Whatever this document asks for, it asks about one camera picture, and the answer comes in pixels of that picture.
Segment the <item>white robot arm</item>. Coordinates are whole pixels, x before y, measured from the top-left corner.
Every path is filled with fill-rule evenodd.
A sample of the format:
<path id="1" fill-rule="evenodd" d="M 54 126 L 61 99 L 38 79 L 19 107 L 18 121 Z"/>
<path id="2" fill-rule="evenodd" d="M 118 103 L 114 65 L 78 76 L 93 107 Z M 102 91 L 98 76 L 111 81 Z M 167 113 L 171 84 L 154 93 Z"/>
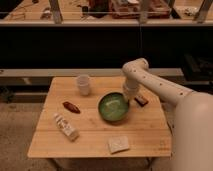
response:
<path id="1" fill-rule="evenodd" d="M 143 85 L 174 106 L 172 171 L 213 171 L 213 95 L 153 75 L 148 68 L 144 58 L 123 65 L 125 98 L 135 97 Z"/>

